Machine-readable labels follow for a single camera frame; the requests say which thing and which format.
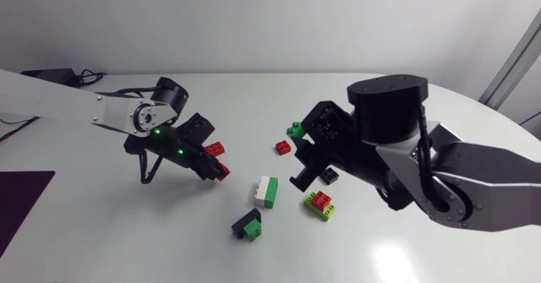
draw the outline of round black actuator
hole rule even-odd
[[[371,144],[401,142],[417,134],[421,103],[428,96],[428,80],[412,75],[383,76],[347,87],[357,132]]]
[[[154,91],[150,97],[153,101],[159,101],[169,104],[172,109],[180,115],[186,101],[188,101],[188,91],[169,78],[161,77],[156,84],[160,87]]]

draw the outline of wire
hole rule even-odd
[[[519,126],[521,126],[521,125],[523,125],[524,123],[526,123],[526,122],[529,122],[529,121],[530,121],[530,119],[533,119],[533,118],[535,118],[535,117],[536,117],[537,115],[539,115],[539,114],[541,114],[541,111],[539,111],[539,112],[535,113],[535,114],[534,114],[534,115],[532,115],[532,116],[531,116],[531,117],[530,117],[529,119],[525,120],[524,122],[521,122],[521,123],[519,123],[518,125],[519,125]]]
[[[77,84],[75,84],[75,85],[77,86],[77,88],[89,86],[91,84],[95,84],[96,82],[100,81],[103,78],[103,76],[105,76],[105,75],[107,75],[107,73],[103,73],[103,72],[94,73],[91,70],[89,70],[88,68],[85,68],[83,70],[83,72],[81,72],[81,75],[79,76],[79,78],[77,80]],[[89,82],[85,82],[85,79],[87,79],[89,77],[95,77],[95,78],[94,78],[94,80],[91,80]]]
[[[161,161],[163,160],[163,156],[158,156],[158,159],[152,166],[152,169],[150,169],[150,172],[148,176],[146,175],[146,151],[143,150],[143,152],[139,153],[139,169],[141,171],[141,182],[143,184],[148,184],[152,182],[152,179],[154,178],[154,175],[158,171],[158,168],[160,167]]]
[[[27,122],[25,122],[22,125],[18,126],[16,129],[11,130],[11,131],[7,132],[6,134],[2,135],[2,137],[0,137],[0,142],[3,142],[5,139],[9,138],[13,134],[17,133],[18,131],[20,131],[20,130],[26,128],[26,127],[28,127],[31,123],[35,122],[38,119],[40,119],[40,118],[39,117],[32,117]]]
[[[427,200],[429,200],[432,205],[437,210],[447,209],[447,203],[438,197],[438,194],[435,189],[434,181],[432,179],[434,173],[432,173],[431,168],[431,158],[430,158],[430,137],[427,132],[426,127],[426,118],[424,116],[424,106],[421,105],[418,109],[418,123],[419,123],[419,133],[420,139],[417,144],[417,153],[418,153],[418,167],[419,167],[419,177],[421,180],[421,189]]]
[[[23,122],[28,122],[29,119],[25,119],[24,121],[20,121],[20,122],[6,122],[5,120],[3,120],[2,118],[0,118],[0,122],[3,122],[5,124],[20,124],[20,123],[23,123]]]
[[[126,88],[126,89],[120,89],[116,91],[115,93],[118,94],[126,94],[126,93],[135,93],[139,97],[143,98],[142,92],[154,92],[156,90],[159,90],[160,87],[151,87],[151,88]]]

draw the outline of white lego brick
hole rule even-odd
[[[255,190],[255,205],[258,207],[265,207],[265,196],[270,179],[270,177],[261,177],[257,190]]]

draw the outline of green and white lego brick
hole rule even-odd
[[[332,215],[334,215],[336,206],[334,204],[329,204],[323,209],[323,212],[321,212],[312,205],[312,199],[314,198],[314,196],[315,193],[312,192],[308,197],[306,197],[306,199],[304,200],[304,206],[315,212],[315,214],[319,215],[323,220],[329,220]]]
[[[261,235],[261,223],[257,219],[253,219],[244,227],[244,234],[252,242]]]
[[[255,191],[255,205],[259,207],[272,208],[278,189],[276,177],[261,177],[257,190]]]

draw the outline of white table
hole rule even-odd
[[[160,75],[107,76],[90,87],[153,85]],[[199,112],[221,141],[223,182],[200,181],[164,161],[150,185],[139,182],[125,135],[41,119],[0,144],[0,170],[57,175],[0,259],[1,282],[539,282],[541,227],[496,233],[436,225],[414,204],[395,212],[374,188],[339,171],[307,193],[289,181],[303,168],[274,144],[317,101],[349,111],[346,87],[371,74],[176,74],[190,94],[179,122]],[[514,122],[431,85],[430,120],[465,140],[541,160],[541,143]],[[263,235],[237,240],[231,224],[254,207],[262,175],[280,179],[275,208],[260,209]],[[328,193],[329,222],[302,206]]]

